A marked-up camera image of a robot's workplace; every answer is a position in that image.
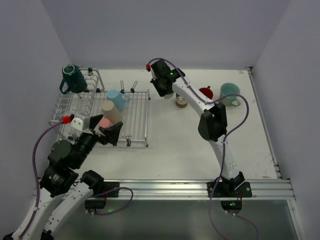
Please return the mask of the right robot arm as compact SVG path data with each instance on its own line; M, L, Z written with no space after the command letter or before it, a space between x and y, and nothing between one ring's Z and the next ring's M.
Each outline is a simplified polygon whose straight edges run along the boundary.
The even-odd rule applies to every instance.
M162 98L178 94L196 111L200 120L198 132L207 141L217 158L220 174L214 181L212 192L219 197L233 197L245 182L245 178L227 140L227 113L222 102L211 102L188 80L178 68L170 68L163 58L155 58L146 64L152 74L151 83Z

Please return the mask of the pink cup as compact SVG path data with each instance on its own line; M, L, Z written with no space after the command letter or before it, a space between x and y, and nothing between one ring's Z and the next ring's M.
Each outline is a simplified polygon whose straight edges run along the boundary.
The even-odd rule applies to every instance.
M99 121L98 126L101 128L110 128L113 126L113 123L108 118L102 118Z

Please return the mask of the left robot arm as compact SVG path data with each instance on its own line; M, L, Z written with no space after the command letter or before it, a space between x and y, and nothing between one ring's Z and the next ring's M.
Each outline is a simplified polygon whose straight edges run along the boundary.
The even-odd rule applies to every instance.
M123 122L110 127L95 127L103 115L66 115L47 128L45 132L59 125L70 124L81 131L80 136L71 143L59 140L51 147L47 159L48 167L42 177L33 168L36 197L26 217L18 229L4 236L5 240L53 240L68 217L89 198L116 198L122 189L119 182L106 182L93 170L79 175L80 169L96 143L116 145Z

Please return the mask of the light blue mug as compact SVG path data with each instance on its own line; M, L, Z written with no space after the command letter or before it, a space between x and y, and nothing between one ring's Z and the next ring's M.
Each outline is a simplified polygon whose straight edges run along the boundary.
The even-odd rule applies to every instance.
M125 108L125 104L130 102L130 96L116 89L107 91L107 99L112 101L119 111Z

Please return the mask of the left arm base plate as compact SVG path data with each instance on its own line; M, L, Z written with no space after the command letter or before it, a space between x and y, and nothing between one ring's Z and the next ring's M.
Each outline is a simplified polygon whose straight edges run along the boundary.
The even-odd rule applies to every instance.
M120 183L118 181L103 181L93 189L94 198L117 198L119 196Z

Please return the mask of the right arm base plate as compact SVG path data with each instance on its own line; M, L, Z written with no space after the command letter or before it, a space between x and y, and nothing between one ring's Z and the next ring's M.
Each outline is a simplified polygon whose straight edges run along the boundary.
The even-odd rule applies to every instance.
M206 183L208 197L211 196L215 183L215 181ZM245 181L236 190L226 190L223 188L223 183L218 182L213 193L213 198L251 198L252 196L251 185L248 181Z

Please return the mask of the red mug black handle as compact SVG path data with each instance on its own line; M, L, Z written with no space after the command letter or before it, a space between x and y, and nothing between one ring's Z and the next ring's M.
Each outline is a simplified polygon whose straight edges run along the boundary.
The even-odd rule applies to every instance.
M207 86L207 87L202 87L199 89L199 91L204 94L207 98L209 98L210 100L213 99L214 97L214 93L213 91L211 90L211 87L210 86Z

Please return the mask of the light green tumbler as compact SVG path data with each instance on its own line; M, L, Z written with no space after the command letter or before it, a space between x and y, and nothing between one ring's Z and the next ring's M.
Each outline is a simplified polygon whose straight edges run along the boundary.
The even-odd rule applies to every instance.
M174 94L175 94L174 92L170 94L166 94L165 96L163 96L163 98L166 100L171 99L174 96Z

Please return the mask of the dark green mug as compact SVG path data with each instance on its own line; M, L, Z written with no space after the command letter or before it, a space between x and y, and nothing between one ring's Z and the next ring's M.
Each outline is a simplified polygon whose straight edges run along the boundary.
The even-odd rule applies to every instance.
M59 90L63 95L69 92L79 94L87 89L87 82L77 65L68 64L62 68L62 81Z

